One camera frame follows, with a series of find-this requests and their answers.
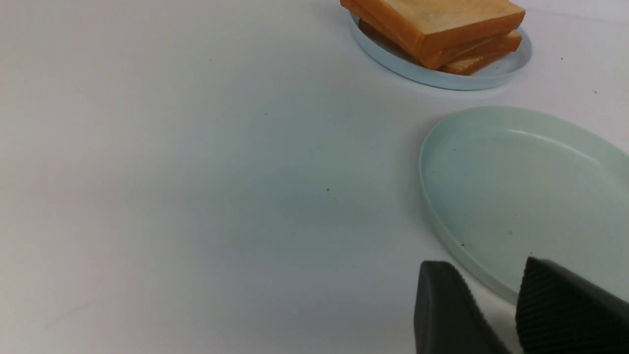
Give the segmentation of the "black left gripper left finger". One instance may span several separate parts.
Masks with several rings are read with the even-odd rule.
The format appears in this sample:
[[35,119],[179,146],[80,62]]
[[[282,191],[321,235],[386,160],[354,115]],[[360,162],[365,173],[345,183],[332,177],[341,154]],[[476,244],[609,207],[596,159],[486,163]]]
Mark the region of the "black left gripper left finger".
[[420,266],[414,312],[418,354],[510,354],[463,276],[445,261]]

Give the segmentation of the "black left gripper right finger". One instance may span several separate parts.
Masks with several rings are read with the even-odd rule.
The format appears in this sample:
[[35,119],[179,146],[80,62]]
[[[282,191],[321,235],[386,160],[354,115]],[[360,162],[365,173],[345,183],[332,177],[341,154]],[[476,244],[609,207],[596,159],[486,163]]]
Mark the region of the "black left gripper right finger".
[[629,305],[566,267],[530,256],[516,331],[526,354],[626,354]]

